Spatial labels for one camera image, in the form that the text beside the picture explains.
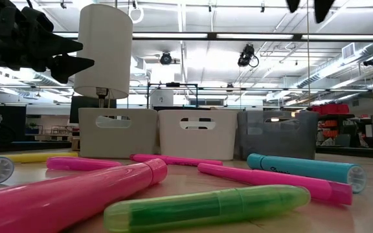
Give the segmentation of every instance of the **storage bin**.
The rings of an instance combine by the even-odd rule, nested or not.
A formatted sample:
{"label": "storage bin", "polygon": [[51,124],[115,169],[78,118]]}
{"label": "storage bin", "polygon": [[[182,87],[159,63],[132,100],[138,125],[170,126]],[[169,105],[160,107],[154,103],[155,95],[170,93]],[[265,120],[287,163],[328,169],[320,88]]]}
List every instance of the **storage bin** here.
{"label": "storage bin", "polygon": [[233,159],[237,112],[159,112],[161,153],[195,159]]}
{"label": "storage bin", "polygon": [[80,108],[78,117],[81,157],[128,159],[134,153],[154,153],[155,110]]}
{"label": "storage bin", "polygon": [[285,111],[238,113],[242,159],[251,153],[314,159],[318,117],[318,113],[309,111],[295,117]]}

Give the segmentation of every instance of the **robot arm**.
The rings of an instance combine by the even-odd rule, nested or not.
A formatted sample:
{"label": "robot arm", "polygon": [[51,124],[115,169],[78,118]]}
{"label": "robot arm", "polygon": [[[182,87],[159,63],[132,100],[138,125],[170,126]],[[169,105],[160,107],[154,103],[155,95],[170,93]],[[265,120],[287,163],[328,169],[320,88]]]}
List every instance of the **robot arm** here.
{"label": "robot arm", "polygon": [[82,50],[83,45],[57,36],[53,30],[44,13],[30,7],[19,11],[10,1],[0,0],[0,67],[37,72],[48,68],[55,80],[67,83],[71,75],[95,64],[90,59],[68,56]]}

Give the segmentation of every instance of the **sharpie logo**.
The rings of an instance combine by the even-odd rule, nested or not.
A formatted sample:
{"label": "sharpie logo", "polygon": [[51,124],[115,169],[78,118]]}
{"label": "sharpie logo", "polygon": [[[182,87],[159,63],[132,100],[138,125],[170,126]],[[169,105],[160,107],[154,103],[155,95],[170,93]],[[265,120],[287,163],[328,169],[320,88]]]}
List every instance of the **sharpie logo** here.
{"label": "sharpie logo", "polygon": [[284,171],[278,171],[275,167],[270,168],[271,171],[273,172],[278,172],[278,173],[285,173],[285,174],[290,174],[289,172],[284,172]]}

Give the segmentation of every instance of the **highlighter cap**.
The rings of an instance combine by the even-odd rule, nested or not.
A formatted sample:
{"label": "highlighter cap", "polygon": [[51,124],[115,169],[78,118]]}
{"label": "highlighter cap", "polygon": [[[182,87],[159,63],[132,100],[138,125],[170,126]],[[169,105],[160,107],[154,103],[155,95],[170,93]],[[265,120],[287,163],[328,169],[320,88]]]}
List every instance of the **highlighter cap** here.
{"label": "highlighter cap", "polygon": [[263,170],[262,160],[265,158],[265,155],[259,155],[257,153],[252,153],[247,158],[247,164],[251,169]]}
{"label": "highlighter cap", "polygon": [[162,159],[151,159],[145,162],[152,171],[152,181],[150,185],[163,181],[168,173],[168,167]]}

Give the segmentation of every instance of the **yellow highlighter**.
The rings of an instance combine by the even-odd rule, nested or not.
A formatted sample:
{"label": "yellow highlighter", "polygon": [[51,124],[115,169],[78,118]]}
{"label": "yellow highlighter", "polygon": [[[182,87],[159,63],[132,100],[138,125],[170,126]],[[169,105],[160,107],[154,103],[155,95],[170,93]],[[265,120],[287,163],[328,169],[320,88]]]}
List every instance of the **yellow highlighter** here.
{"label": "yellow highlighter", "polygon": [[67,153],[25,153],[18,155],[2,155],[13,162],[45,162],[51,157],[78,157],[77,152]]}

